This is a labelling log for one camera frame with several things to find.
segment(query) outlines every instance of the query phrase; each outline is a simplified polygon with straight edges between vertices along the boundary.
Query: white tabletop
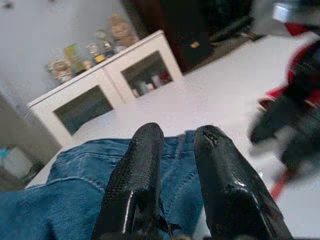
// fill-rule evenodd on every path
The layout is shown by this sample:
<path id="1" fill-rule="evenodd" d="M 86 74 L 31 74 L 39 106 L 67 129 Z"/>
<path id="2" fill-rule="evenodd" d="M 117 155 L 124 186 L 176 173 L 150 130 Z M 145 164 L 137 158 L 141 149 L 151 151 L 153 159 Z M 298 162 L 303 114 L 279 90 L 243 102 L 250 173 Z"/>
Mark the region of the white tabletop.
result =
<path id="1" fill-rule="evenodd" d="M 262 179 L 270 189 L 285 169 L 277 159 L 278 145 L 272 144 L 267 151 L 252 147 L 247 137 L 248 128 L 257 113 L 257 98 L 285 82 L 292 54 L 314 38 L 312 34 L 302 38 L 270 36 L 246 43 L 218 61 L 189 73 L 182 82 L 169 83 L 87 122 L 64 150 L 93 139 L 131 138 L 141 125 L 148 122 L 158 123 L 165 136 L 176 136 L 212 124 L 233 139 L 244 157 L 263 174 Z M 55 160 L 54 157 L 28 186 L 45 183 Z M 319 182 L 320 178 L 313 179 L 313 188 Z M 315 209 L 306 214 L 304 203 L 297 198 L 301 186 L 299 189 L 294 186 L 289 185 L 279 200 L 291 233 L 300 237 L 320 237 L 320 228 L 315 227 L 315 223 L 320 222 L 317 220 L 320 210 L 316 206 L 320 200 L 318 189 L 317 194 L 312 195 L 317 199 L 312 205 Z M 291 195 L 295 196 L 295 201 L 288 204 Z M 195 237 L 208 232 L 204 227 L 204 215 L 200 221 Z"/>

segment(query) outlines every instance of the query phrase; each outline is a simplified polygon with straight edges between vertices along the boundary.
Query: blue jeans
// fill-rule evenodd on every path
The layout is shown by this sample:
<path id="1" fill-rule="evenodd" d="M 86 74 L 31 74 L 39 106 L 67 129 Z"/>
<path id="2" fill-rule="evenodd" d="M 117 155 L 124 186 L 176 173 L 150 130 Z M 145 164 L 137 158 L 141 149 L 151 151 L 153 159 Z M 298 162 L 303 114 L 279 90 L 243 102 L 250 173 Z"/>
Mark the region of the blue jeans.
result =
<path id="1" fill-rule="evenodd" d="M 89 240 L 110 174 L 129 139 L 100 139 L 62 152 L 47 183 L 0 193 L 1 240 Z M 166 220 L 191 236 L 203 200 L 194 154 L 194 131 L 167 137 L 160 165 Z"/>

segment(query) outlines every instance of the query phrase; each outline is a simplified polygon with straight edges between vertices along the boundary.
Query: jeans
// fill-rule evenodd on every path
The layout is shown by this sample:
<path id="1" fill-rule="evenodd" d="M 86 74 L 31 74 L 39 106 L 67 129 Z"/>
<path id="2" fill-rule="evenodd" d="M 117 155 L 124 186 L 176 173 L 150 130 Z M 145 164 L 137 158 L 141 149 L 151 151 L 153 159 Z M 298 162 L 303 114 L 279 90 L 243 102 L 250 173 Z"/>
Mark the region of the jeans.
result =
<path id="1" fill-rule="evenodd" d="M 203 200 L 194 131 L 164 140 L 160 198 L 166 220 L 191 236 Z M 46 184 L 0 193 L 1 240 L 89 240 L 110 174 L 129 139 L 99 139 L 60 153 Z"/>

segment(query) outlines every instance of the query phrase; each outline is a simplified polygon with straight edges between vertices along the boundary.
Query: cabinet door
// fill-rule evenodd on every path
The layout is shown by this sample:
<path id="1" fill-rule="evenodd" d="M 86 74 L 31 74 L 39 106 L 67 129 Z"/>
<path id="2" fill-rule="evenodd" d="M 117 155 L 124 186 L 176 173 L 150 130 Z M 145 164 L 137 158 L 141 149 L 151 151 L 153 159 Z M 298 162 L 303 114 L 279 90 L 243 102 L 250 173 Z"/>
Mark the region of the cabinet door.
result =
<path id="1" fill-rule="evenodd" d="M 106 73 L 98 69 L 31 107 L 65 146 L 84 123 L 124 104 Z"/>
<path id="2" fill-rule="evenodd" d="M 151 37 L 103 69 L 126 103 L 183 78 L 163 34 Z"/>

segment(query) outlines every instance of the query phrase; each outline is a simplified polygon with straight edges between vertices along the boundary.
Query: white cabinet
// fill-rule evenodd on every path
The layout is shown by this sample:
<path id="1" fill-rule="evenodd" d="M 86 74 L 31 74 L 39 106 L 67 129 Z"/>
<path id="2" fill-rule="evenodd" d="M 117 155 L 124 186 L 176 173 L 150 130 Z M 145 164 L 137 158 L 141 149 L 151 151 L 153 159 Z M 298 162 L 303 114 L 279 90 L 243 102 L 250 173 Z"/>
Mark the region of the white cabinet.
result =
<path id="1" fill-rule="evenodd" d="M 61 146 L 82 124 L 124 104 L 102 69 L 67 83 L 29 104 Z"/>
<path id="2" fill-rule="evenodd" d="M 164 32 L 159 30 L 28 106 L 65 146 L 82 124 L 182 78 Z"/>

